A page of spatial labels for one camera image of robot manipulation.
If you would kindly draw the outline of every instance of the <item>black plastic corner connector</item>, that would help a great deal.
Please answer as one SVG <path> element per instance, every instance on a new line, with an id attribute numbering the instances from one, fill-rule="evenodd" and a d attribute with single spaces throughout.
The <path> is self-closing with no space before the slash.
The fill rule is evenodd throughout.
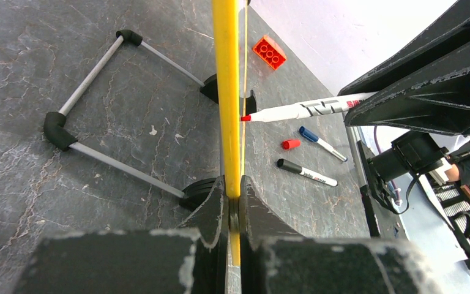
<path id="1" fill-rule="evenodd" d="M 124 41 L 130 42 L 136 46 L 139 46 L 141 41 L 143 41 L 143 37 L 129 29 L 122 29 L 121 31 L 116 32 L 116 37 L 118 38 L 119 36 L 123 36 Z"/>
<path id="2" fill-rule="evenodd" d="M 57 148 L 68 151 L 69 145 L 78 141 L 73 135 L 64 130 L 65 115 L 60 112 L 48 112 L 44 119 L 44 135 Z"/>

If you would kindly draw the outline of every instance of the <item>cracked stone surface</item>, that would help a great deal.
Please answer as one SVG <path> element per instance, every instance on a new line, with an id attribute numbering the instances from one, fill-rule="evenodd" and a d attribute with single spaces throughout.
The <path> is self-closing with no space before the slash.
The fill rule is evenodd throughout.
<path id="1" fill-rule="evenodd" d="M 280 42 L 251 9 L 249 19 L 250 47 L 264 34 Z M 171 194 L 76 151 L 60 152 L 43 136 L 46 113 L 60 109 L 121 28 L 140 33 L 201 80 L 215 72 L 209 1 L 0 0 L 0 293 L 12 291 L 44 236 L 172 228 L 188 216 Z M 330 96 L 281 46 L 288 60 L 276 72 L 249 52 L 248 88 L 259 109 Z M 307 141 L 282 150 L 282 140 L 300 138 L 300 126 L 349 162 Z M 118 49 L 65 128 L 81 143 L 178 189 L 219 173 L 216 104 L 141 47 Z M 285 222 L 306 236 L 368 236 L 340 115 L 251 123 L 246 136 L 246 174 Z M 340 184 L 324 186 L 279 170 L 282 157 Z M 239 292 L 237 270 L 230 268 L 230 293 Z"/>

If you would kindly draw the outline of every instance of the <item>gray metal frame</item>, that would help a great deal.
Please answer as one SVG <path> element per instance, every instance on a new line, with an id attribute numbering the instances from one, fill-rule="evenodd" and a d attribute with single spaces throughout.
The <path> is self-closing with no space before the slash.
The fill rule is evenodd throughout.
<path id="1" fill-rule="evenodd" d="M 60 108 L 60 110 L 58 111 L 59 113 L 63 114 L 64 116 L 67 116 L 67 114 L 69 113 L 69 111 L 71 111 L 71 109 L 75 106 L 75 104 L 78 102 L 78 99 L 80 99 L 80 97 L 82 96 L 82 94 L 85 92 L 85 90 L 87 90 L 87 88 L 89 87 L 89 85 L 94 81 L 94 79 L 96 78 L 96 76 L 98 75 L 98 73 L 103 69 L 103 67 L 105 66 L 105 64 L 111 59 L 112 55 L 116 52 L 116 50 L 118 50 L 118 48 L 120 47 L 120 45 L 123 43 L 124 41 L 124 38 L 122 36 L 119 36 L 116 41 L 114 42 L 114 44 L 112 44 L 112 46 L 107 50 L 107 52 L 103 55 L 103 57 L 100 59 L 100 61 L 96 64 L 96 66 L 91 70 L 91 72 L 89 72 L 89 74 L 87 75 L 87 77 L 82 81 L 82 83 L 77 87 L 77 89 L 73 92 L 73 94 L 69 97 L 69 99 L 67 99 L 67 101 L 65 102 L 65 104 L 62 106 L 62 108 Z M 196 78 L 194 75 L 192 75 L 190 72 L 186 71 L 184 68 L 182 68 L 181 66 L 179 66 L 178 64 L 176 64 L 175 62 L 173 62 L 172 60 L 168 59 L 166 56 L 164 56 L 163 54 L 161 54 L 159 51 L 157 51 L 156 49 L 154 49 L 153 47 L 151 47 L 150 45 L 148 45 L 147 43 L 145 42 L 141 42 L 140 44 L 142 47 L 144 48 L 147 48 L 150 52 L 154 53 L 156 56 L 158 56 L 159 58 L 161 58 L 162 60 L 166 61 L 168 64 L 170 64 L 171 66 L 175 67 L 177 70 L 179 70 L 180 72 L 182 72 L 184 75 L 186 75 L 187 77 L 189 77 L 191 80 L 193 80 L 195 83 L 197 83 L 199 86 L 204 86 L 204 83 L 199 80 L 198 78 Z M 132 176 L 135 176 L 136 178 L 138 179 L 141 179 L 151 185 L 154 185 L 158 188 L 161 188 L 179 198 L 183 198 L 184 197 L 184 193 L 183 191 L 181 190 L 178 190 L 174 187 L 171 187 L 161 181 L 159 181 L 158 179 L 155 179 L 133 167 L 130 167 L 122 162 L 119 162 L 118 160 L 116 159 L 113 159 L 103 153 L 100 153 L 90 147 L 87 147 L 86 145 L 82 144 L 82 143 L 79 143 L 79 142 L 76 142 L 76 143 L 73 143 L 69 146 L 71 149 L 74 149 L 78 152 L 81 152 L 89 157 L 92 157 L 94 159 L 97 159 L 105 164 L 108 164 L 112 167 L 115 167 L 125 173 L 128 173 Z"/>

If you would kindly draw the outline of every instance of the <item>marker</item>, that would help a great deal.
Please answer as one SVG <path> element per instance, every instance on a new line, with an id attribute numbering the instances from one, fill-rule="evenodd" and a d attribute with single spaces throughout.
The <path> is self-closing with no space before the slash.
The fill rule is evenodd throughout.
<path id="1" fill-rule="evenodd" d="M 286 170 L 291 173 L 297 173 L 301 176 L 314 179 L 315 181 L 327 184 L 332 187 L 336 187 L 338 185 L 338 181 L 336 181 L 335 179 L 331 179 L 326 176 L 320 175 L 319 173 L 315 171 L 308 170 L 305 167 L 301 167 L 300 165 L 294 164 L 283 158 L 277 161 L 277 166 L 281 168 L 282 170 Z"/>
<path id="2" fill-rule="evenodd" d="M 310 130 L 306 129 L 305 127 L 300 127 L 300 130 L 299 130 L 300 134 L 302 136 L 304 136 L 304 138 L 306 138 L 307 140 L 311 141 L 311 142 L 315 142 L 317 144 L 319 144 L 320 146 L 322 146 L 323 148 L 325 148 L 325 150 L 327 150 L 328 152 L 330 152 L 332 155 L 334 155 L 335 157 L 337 157 L 339 160 L 343 161 L 343 162 L 346 162 L 348 159 L 347 157 L 343 156 L 341 153 L 339 153 L 338 151 L 336 151 L 336 149 L 334 149 L 334 147 L 332 147 L 330 144 L 328 144 L 327 142 L 325 142 L 324 140 L 320 139 L 318 136 L 316 136 L 315 134 L 313 134 L 313 132 L 311 132 Z"/>
<path id="3" fill-rule="evenodd" d="M 312 116 L 345 112 L 376 93 L 377 92 L 336 96 L 267 108 L 250 115 L 243 116 L 241 117 L 241 121 L 262 121 L 268 123 L 271 121 L 310 118 Z"/>

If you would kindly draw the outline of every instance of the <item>red lego brick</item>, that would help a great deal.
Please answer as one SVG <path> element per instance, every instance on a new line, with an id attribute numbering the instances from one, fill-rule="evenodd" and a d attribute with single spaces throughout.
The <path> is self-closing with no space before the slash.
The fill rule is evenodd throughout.
<path id="1" fill-rule="evenodd" d="M 280 46 L 268 35 L 264 35 L 264 37 L 255 44 L 253 52 L 260 56 L 260 58 L 273 69 L 278 69 L 287 60 Z"/>

